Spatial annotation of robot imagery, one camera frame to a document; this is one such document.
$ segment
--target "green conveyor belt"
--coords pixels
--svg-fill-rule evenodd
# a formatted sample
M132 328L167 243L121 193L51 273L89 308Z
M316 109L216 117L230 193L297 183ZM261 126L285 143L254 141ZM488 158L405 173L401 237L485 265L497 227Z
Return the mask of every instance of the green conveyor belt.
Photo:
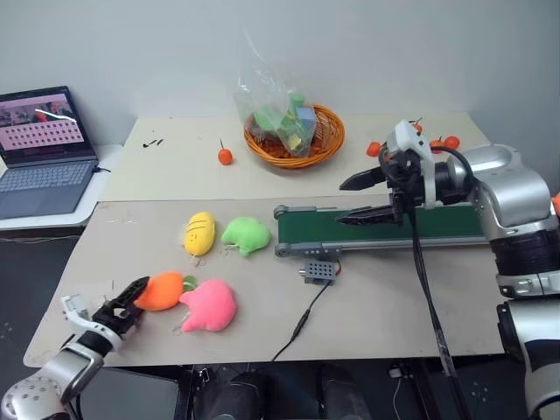
M343 211L288 212L278 218L278 242L399 241L412 237L408 217L401 227L381 224L348 226L335 219ZM424 239L483 236L471 206L417 210L418 231Z

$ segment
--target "white wall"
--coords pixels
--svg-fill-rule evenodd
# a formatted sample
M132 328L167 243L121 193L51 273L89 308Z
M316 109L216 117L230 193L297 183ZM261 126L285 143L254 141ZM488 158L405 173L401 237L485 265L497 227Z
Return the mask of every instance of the white wall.
M67 84L90 136L233 116L244 26L344 115L471 112L560 189L557 0L0 0L0 92Z

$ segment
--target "clear plastic bag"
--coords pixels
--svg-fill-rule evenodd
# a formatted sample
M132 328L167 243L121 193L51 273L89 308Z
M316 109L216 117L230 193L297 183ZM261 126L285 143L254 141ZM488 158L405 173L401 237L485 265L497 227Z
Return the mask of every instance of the clear plastic bag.
M234 101L241 122L254 138L276 140L294 157L309 156L315 111L277 68L268 66L245 32Z

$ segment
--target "conveyor belt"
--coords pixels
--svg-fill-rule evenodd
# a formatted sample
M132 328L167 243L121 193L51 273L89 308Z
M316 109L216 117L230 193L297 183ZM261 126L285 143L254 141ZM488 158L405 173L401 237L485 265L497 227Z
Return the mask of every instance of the conveyor belt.
M348 226L336 217L345 210L279 206L278 256L333 255L345 249L411 247L408 218L402 226L379 224ZM479 220L471 206L446 206L417 210L418 230L425 246L486 243Z

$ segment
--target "toy fruit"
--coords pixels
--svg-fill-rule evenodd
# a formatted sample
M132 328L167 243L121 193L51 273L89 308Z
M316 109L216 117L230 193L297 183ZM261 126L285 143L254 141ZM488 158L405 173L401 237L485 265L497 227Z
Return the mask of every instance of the toy fruit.
M193 291L183 293L180 302L189 307L189 318L182 330L223 330L237 312L234 294L226 282L219 278L206 280Z
M220 139L221 149L218 152L218 160L222 165L231 165L234 161L234 155L231 154L229 149L224 149L224 143L221 142Z
M134 301L134 305L146 311L163 311L175 306L182 294L183 275L167 271L148 280L146 290Z
M448 136L444 140L444 146L449 147L450 149L457 149L461 141L457 136Z
M270 230L254 217L236 217L227 225L221 241L239 247L242 256L266 247L270 242Z
M444 142L441 141L441 137L438 140L432 140L430 142L430 147L438 147L438 146L443 146ZM438 155L439 153L441 153L440 150L432 150L431 151L434 155Z
M560 193L556 197L552 197L552 204L554 206L556 216L560 217Z
M215 229L214 217L209 212L196 213L186 228L185 249L193 256L203 256L214 243Z
M366 154L371 156L372 158L377 158L379 156L379 152L381 151L382 146L377 142L371 142L367 147Z

